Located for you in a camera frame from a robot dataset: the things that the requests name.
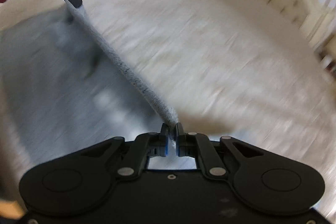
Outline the grey sweat pants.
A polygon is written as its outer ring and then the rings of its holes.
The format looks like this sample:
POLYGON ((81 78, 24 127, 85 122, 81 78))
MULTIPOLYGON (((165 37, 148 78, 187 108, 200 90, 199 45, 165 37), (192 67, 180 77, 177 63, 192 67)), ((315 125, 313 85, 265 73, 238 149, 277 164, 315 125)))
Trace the grey sweat pants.
POLYGON ((173 125, 176 112, 65 6, 1 32, 1 147, 33 164, 114 136, 173 125))

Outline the white embroidered bedspread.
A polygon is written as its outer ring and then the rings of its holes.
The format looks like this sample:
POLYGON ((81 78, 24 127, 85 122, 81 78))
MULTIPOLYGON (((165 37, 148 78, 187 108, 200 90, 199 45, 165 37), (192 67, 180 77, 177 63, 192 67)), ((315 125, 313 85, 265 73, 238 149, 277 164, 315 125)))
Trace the white embroidered bedspread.
MULTIPOLYGON (((335 99, 296 26, 260 0, 83 0, 80 9, 62 0, 8 0, 1 32, 63 6, 187 131, 213 140, 230 134, 318 170, 326 192, 317 209, 335 221, 335 99)), ((1 147, 5 197, 17 199, 19 180, 40 163, 1 147)))

